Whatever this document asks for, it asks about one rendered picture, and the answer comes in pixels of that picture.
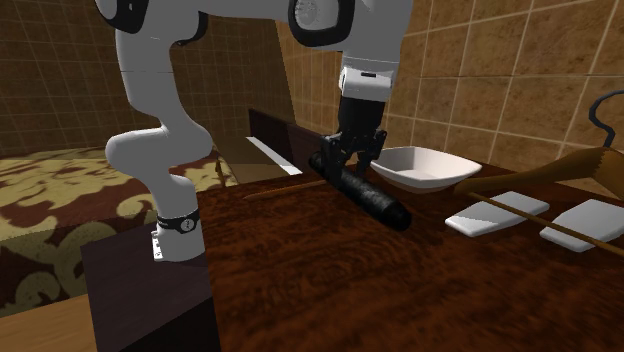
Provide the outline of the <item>white flat slab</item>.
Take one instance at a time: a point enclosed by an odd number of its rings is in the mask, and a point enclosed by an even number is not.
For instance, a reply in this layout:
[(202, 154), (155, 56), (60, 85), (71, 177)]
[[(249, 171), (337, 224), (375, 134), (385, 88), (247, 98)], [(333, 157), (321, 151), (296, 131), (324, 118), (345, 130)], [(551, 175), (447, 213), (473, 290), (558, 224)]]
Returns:
[[(609, 242), (624, 234), (624, 207), (590, 199), (563, 213), (553, 220), (561, 225), (594, 239)], [(549, 227), (540, 236), (574, 252), (584, 252), (594, 248), (593, 244)]]
[[(492, 200), (531, 215), (539, 215), (550, 208), (544, 201), (514, 191), (494, 196)], [(480, 201), (450, 216), (445, 220), (445, 224), (468, 237), (477, 237), (515, 226), (523, 221), (525, 218), (520, 215)]]

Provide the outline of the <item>white square bowl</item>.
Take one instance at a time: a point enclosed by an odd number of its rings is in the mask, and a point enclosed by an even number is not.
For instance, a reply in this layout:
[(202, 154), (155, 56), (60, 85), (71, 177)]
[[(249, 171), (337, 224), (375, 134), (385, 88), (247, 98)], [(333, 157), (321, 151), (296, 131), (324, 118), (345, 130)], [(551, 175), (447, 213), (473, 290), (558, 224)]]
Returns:
[(472, 160), (415, 146), (383, 149), (370, 167), (389, 184), (414, 194), (444, 190), (482, 169)]

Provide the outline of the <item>brown wooden coat hanger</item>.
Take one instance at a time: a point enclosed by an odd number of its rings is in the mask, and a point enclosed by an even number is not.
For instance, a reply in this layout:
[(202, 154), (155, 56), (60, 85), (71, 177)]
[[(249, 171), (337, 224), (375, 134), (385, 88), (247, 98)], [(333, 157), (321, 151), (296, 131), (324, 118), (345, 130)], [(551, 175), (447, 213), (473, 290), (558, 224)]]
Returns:
[(454, 188), (454, 193), (456, 195), (465, 194), (474, 199), (484, 201), (544, 225), (547, 228), (552, 228), (585, 243), (624, 257), (624, 249), (622, 248), (479, 195), (480, 191), (591, 178), (624, 201), (624, 154), (611, 147), (616, 136), (615, 130), (601, 122), (596, 116), (598, 107), (604, 100), (620, 94), (624, 94), (624, 90), (609, 92), (598, 98), (589, 109), (589, 120), (596, 127), (603, 129), (607, 133), (602, 147), (579, 150), (549, 164), (525, 172), (502, 176), (469, 178), (458, 183)]

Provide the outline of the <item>black cylinder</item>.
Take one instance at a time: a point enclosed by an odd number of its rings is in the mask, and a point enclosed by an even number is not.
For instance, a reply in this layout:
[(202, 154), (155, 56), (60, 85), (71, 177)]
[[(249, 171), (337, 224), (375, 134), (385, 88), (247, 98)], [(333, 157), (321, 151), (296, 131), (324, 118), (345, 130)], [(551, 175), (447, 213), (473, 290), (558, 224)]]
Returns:
[(402, 203), (349, 169), (342, 168), (339, 180), (331, 182), (330, 177), (326, 175), (320, 151), (310, 156), (308, 164), (334, 188), (381, 224), (396, 231), (405, 231), (411, 225), (412, 215)]

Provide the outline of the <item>dark robot stand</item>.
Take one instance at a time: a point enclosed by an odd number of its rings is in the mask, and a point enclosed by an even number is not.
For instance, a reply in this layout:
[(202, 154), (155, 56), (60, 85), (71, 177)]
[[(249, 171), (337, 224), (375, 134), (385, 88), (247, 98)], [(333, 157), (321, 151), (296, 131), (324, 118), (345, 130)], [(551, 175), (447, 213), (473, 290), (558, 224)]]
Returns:
[(206, 256), (154, 261), (154, 228), (81, 247), (97, 352), (221, 352)]

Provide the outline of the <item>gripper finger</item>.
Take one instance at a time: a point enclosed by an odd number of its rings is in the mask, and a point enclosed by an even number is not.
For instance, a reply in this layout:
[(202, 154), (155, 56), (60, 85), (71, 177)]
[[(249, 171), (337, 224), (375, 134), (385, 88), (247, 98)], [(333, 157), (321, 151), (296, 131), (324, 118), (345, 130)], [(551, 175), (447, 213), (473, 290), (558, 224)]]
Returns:
[(323, 162), (323, 175), (335, 188), (342, 184), (342, 171), (351, 155), (342, 149), (342, 133), (325, 135), (321, 137), (321, 160)]
[(386, 136), (385, 130), (376, 129), (374, 133), (364, 138), (362, 147), (357, 150), (356, 174), (358, 176), (363, 177), (370, 163), (379, 158)]

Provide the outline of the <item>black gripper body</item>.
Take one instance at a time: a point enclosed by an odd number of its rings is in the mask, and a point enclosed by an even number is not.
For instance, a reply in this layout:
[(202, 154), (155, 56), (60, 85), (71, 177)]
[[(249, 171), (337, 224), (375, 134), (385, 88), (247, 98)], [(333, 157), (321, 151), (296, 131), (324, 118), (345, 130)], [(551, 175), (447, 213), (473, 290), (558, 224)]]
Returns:
[(370, 143), (381, 124), (384, 102), (342, 96), (338, 110), (341, 143)]

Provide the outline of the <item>brown wooden table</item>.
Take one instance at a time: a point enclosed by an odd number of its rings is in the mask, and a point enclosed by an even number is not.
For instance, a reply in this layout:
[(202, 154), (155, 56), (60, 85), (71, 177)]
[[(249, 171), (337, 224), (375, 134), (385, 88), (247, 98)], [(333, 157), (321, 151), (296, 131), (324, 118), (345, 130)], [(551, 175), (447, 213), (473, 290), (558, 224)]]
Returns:
[(391, 230), (314, 173), (198, 196), (223, 352), (624, 352), (624, 258), (532, 222), (470, 238), (450, 190)]

